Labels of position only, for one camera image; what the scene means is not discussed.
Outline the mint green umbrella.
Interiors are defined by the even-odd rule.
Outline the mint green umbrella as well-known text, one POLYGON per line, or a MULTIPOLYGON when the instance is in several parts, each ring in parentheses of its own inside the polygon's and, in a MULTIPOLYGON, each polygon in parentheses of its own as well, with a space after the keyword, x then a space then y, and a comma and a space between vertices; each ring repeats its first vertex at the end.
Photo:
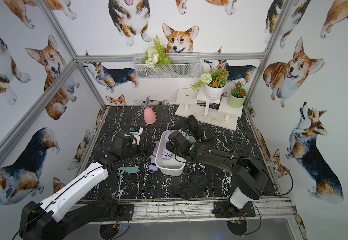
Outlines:
POLYGON ((192 136, 192 135, 187 135, 187 136, 186 136, 186 139, 187 139, 191 144, 197 142, 197 139, 196 139, 194 136, 192 136))

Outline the white plastic storage box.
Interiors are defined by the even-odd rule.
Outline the white plastic storage box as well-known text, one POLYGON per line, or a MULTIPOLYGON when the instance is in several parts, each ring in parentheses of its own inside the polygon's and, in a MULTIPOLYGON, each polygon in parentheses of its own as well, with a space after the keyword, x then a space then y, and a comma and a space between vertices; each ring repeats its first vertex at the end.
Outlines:
POLYGON ((186 160, 166 149, 168 136, 175 130, 166 130, 161 135, 157 154, 155 155, 155 164, 164 175, 180 176, 184 172, 186 160))

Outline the black umbrella back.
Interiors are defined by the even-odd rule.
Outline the black umbrella back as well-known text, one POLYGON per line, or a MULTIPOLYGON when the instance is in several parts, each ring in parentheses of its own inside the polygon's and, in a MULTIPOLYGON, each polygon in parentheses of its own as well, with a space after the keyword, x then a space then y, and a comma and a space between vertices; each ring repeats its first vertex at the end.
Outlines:
POLYGON ((188 135, 193 136, 196 141, 199 141, 201 143, 210 142, 216 136, 213 132, 207 132, 204 128, 202 128, 198 123, 198 120, 193 115, 188 116, 173 128, 175 130, 182 130, 188 135))

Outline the black umbrella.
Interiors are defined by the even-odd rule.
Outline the black umbrella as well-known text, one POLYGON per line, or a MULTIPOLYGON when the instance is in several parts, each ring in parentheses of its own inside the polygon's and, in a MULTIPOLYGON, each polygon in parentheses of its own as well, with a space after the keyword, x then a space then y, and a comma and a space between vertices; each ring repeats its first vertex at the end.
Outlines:
POLYGON ((201 143, 210 142, 216 136, 213 132, 207 132, 204 128, 202 128, 198 123, 198 120, 193 115, 188 116, 173 128, 175 130, 182 130, 188 135, 193 136, 196 141, 199 141, 201 143))
POLYGON ((195 173, 180 188, 173 192, 175 197, 190 200, 209 184, 209 178, 203 173, 195 173))

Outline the light purple umbrella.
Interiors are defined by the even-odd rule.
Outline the light purple umbrella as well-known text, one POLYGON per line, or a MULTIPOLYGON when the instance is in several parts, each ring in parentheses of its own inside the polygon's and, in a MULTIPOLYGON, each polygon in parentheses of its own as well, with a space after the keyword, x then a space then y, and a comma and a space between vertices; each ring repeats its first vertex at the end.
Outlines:
POLYGON ((156 165, 156 155, 157 155, 157 151, 158 151, 158 145, 159 145, 159 141, 155 141, 154 142, 154 150, 150 156, 150 164, 148 166, 148 170, 151 174, 158 171, 158 167, 156 165))

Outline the black umbrella front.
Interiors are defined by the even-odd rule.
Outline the black umbrella front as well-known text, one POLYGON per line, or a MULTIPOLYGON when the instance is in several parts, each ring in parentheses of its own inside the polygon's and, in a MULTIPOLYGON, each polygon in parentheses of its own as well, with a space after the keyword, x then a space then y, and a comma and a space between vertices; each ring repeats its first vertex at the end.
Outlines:
POLYGON ((209 184, 209 178, 203 173, 195 173, 180 188, 173 192, 175 197, 190 200, 209 184))

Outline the lilac umbrella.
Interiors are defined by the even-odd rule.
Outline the lilac umbrella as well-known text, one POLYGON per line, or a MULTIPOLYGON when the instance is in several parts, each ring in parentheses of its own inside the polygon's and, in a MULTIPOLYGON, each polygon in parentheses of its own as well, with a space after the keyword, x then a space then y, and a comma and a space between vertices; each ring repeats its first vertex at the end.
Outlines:
POLYGON ((166 144, 169 142, 169 135, 171 135, 172 133, 174 133, 176 130, 167 130, 163 133, 163 139, 162 139, 162 152, 161 152, 161 158, 163 160, 170 160, 171 159, 171 156, 172 156, 172 152, 169 151, 167 148, 166 148, 166 144))

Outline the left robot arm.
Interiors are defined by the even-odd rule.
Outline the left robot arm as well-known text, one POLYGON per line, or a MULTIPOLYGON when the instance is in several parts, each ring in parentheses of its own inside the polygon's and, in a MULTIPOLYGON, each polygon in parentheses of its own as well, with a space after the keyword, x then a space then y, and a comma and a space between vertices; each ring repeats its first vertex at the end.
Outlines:
POLYGON ((15 236, 23 240, 62 240, 93 220, 119 218, 119 203, 110 195, 78 209, 72 207, 120 164, 150 156, 153 148, 154 144, 141 143, 140 136, 134 133, 117 135, 108 150, 70 183, 38 204, 31 201, 25 205, 15 236))

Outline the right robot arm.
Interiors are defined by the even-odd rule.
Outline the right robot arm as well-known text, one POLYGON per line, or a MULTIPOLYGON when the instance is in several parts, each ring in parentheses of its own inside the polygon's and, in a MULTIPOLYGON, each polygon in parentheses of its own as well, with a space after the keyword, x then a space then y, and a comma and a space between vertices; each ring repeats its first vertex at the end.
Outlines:
POLYGON ((211 149, 201 143, 190 143, 182 133, 174 131, 168 135, 166 148, 186 161, 210 165, 230 173, 238 187, 230 196, 230 203, 242 209, 247 202, 260 199, 269 179, 264 164, 257 159, 211 149))

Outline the white wooden plant stand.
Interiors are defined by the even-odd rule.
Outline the white wooden plant stand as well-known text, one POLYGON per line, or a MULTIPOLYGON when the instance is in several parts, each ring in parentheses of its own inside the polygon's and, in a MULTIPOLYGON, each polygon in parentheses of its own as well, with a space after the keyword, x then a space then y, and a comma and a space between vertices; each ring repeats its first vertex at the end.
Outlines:
POLYGON ((197 91, 179 89, 177 104, 179 104, 177 116, 187 118, 192 115, 199 122, 232 131, 236 130, 238 118, 242 116, 243 111, 243 107, 229 106, 227 97, 222 97, 219 101, 208 100, 203 89, 197 91))

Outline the white pot flower plant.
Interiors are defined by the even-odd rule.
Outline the white pot flower plant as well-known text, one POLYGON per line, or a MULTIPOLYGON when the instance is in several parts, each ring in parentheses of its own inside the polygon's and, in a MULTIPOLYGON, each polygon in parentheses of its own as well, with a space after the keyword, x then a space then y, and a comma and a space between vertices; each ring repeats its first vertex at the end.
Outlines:
POLYGON ((217 101, 224 92, 229 76, 230 72, 225 68, 212 70, 208 73, 205 72, 202 73, 201 78, 192 84, 190 88, 195 91, 204 87, 206 97, 211 101, 217 101))

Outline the green pot red flowers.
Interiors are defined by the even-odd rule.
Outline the green pot red flowers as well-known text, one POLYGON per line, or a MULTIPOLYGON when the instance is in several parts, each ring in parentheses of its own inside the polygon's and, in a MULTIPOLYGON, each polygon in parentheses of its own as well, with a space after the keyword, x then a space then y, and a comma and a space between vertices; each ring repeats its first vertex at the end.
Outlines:
POLYGON ((240 108, 243 106, 247 96, 243 83, 238 82, 234 84, 228 97, 228 105, 232 108, 240 108))

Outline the fern and white flowers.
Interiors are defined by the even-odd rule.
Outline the fern and white flowers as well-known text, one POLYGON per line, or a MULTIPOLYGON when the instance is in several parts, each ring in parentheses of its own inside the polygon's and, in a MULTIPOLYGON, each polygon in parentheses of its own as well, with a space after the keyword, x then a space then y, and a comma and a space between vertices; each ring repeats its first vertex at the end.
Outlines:
POLYGON ((153 39, 154 47, 145 53, 142 61, 148 68, 154 70, 158 65, 171 65, 170 59, 167 57, 165 48, 160 42, 158 35, 153 39))

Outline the teal handled brush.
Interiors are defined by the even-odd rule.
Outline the teal handled brush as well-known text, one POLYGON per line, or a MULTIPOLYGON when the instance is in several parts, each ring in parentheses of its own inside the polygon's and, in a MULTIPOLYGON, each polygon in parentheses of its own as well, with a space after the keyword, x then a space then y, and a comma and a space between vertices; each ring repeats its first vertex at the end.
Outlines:
POLYGON ((119 167, 117 170, 129 173, 129 174, 136 174, 139 172, 139 167, 119 167))

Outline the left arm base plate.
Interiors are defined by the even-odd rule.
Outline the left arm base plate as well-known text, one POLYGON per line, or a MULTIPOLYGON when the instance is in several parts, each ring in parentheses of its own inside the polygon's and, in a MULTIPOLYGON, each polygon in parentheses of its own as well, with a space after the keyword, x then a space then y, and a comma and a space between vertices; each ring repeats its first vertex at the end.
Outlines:
POLYGON ((116 210, 117 220, 126 219, 131 221, 134 213, 135 205, 133 204, 120 204, 116 210))

